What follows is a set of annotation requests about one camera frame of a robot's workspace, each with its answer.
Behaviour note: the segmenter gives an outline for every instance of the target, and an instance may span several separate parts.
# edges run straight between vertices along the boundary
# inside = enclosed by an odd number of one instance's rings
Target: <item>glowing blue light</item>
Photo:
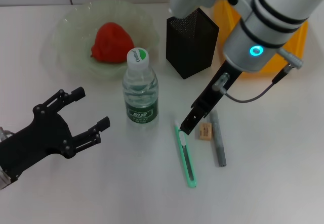
[[[263,53],[263,48],[262,46],[253,46],[251,49],[250,49],[250,54],[252,56],[259,56]]]

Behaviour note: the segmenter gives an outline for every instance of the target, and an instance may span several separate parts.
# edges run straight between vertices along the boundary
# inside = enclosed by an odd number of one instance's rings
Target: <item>pen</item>
[[[223,139],[221,135],[221,129],[219,127],[218,115],[216,110],[211,112],[210,118],[212,123],[214,142],[216,146],[218,164],[220,167],[225,167],[226,166],[225,151],[224,151]]]
[[[197,180],[192,166],[189,146],[187,145],[187,136],[185,132],[180,129],[178,122],[175,122],[175,130],[188,186],[190,188],[195,188],[197,186]]]

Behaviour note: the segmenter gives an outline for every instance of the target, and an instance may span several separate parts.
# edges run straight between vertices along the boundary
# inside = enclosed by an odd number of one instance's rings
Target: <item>green utility knife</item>
[[[178,122],[175,122],[175,130],[188,186],[190,188],[195,188],[197,186],[197,180],[192,166],[189,146],[187,145],[187,136],[185,132],[180,129]]]

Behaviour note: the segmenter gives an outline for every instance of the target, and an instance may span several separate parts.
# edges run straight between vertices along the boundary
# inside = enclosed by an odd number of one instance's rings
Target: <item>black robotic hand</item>
[[[50,154],[72,158],[76,153],[101,143],[99,132],[110,127],[108,117],[72,137],[68,125],[58,114],[63,107],[85,96],[82,87],[71,94],[61,89],[34,107],[34,120],[28,127],[9,138],[2,132],[2,138],[6,139],[0,142],[0,189],[15,182],[24,170]]]

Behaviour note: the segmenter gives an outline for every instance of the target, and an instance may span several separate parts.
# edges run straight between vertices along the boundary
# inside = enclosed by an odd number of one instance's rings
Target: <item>gray marker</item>
[[[225,167],[226,166],[225,151],[224,151],[223,139],[221,135],[221,129],[219,127],[218,115],[216,110],[210,113],[210,118],[212,123],[214,142],[216,146],[218,164],[220,167]]]

